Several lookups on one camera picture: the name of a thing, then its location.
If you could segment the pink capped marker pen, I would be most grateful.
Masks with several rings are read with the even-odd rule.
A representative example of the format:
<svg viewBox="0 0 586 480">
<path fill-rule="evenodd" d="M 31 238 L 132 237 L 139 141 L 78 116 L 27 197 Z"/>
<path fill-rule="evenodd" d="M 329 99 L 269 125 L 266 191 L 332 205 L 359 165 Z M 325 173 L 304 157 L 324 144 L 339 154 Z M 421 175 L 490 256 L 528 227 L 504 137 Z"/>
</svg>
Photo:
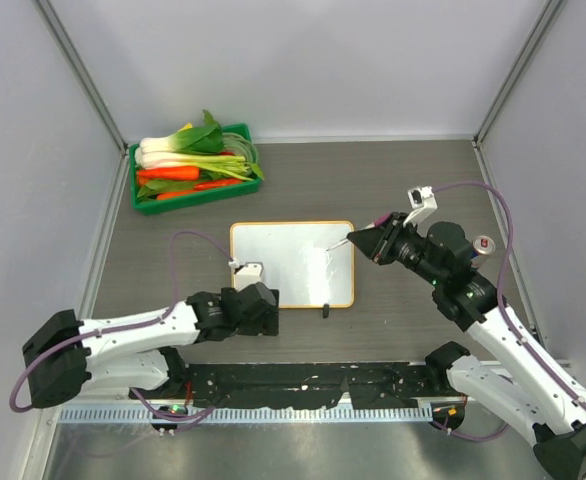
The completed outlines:
<svg viewBox="0 0 586 480">
<path fill-rule="evenodd" d="M 333 245 L 327 247 L 325 249 L 325 251 L 326 252 L 330 252 L 330 251 L 333 251 L 333 250 L 335 250 L 337 248 L 340 248 L 340 247 L 342 247 L 344 245 L 347 245 L 349 243 L 352 243 L 353 242 L 353 239 L 355 237 L 360 237 L 360 235 L 361 235 L 362 232 L 368 231 L 368 230 L 371 230 L 371 229 L 375 229 L 375 228 L 380 227 L 381 225 L 383 225 L 388 220 L 389 216 L 390 216 L 389 213 L 384 214 L 381 217 L 379 217 L 378 219 L 376 219 L 375 221 L 373 221 L 373 222 L 369 223 L 368 225 L 360 228 L 359 230 L 356 230 L 356 231 L 353 231 L 353 232 L 348 233 L 343 239 L 341 239 L 341 240 L 337 241 L 336 243 L 334 243 Z"/>
</svg>

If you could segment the yellow framed whiteboard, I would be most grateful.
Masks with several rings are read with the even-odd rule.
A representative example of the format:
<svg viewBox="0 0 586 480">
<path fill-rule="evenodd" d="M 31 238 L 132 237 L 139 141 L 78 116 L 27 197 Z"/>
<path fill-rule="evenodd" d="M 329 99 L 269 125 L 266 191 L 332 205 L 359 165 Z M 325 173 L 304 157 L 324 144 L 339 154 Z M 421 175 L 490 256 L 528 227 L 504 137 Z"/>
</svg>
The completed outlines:
<svg viewBox="0 0 586 480">
<path fill-rule="evenodd" d="M 230 254 L 263 264 L 262 283 L 279 291 L 282 308 L 349 308 L 355 300 L 354 248 L 325 249 L 353 231 L 346 220 L 236 223 Z"/>
</svg>

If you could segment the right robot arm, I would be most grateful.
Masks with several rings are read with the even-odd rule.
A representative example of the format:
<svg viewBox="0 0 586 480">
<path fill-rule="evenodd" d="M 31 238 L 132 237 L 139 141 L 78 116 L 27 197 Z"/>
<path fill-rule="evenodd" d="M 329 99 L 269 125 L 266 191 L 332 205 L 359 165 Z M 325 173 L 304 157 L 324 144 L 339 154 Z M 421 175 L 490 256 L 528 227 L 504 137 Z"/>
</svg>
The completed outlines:
<svg viewBox="0 0 586 480">
<path fill-rule="evenodd" d="M 402 214 L 347 239 L 377 265 L 398 262 L 429 283 L 438 311 L 488 350 L 510 378 L 449 342 L 426 358 L 424 380 L 438 395 L 453 389 L 488 408 L 532 447 L 554 479 L 586 478 L 586 389 L 529 333 L 494 285 L 472 265 L 461 226 L 433 224 L 426 235 Z"/>
</svg>

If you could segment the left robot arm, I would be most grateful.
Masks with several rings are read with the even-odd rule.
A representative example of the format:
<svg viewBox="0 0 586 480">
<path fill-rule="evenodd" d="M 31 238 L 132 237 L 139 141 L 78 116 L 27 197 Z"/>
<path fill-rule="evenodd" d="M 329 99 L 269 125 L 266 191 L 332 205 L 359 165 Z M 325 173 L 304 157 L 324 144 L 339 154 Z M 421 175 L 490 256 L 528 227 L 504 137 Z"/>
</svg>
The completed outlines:
<svg viewBox="0 0 586 480">
<path fill-rule="evenodd" d="M 30 405 L 61 405 L 93 389 L 134 388 L 178 397 L 186 385 L 177 346 L 235 335 L 275 336 L 279 297 L 261 282 L 198 292 L 174 305 L 111 319 L 52 315 L 23 345 Z"/>
</svg>

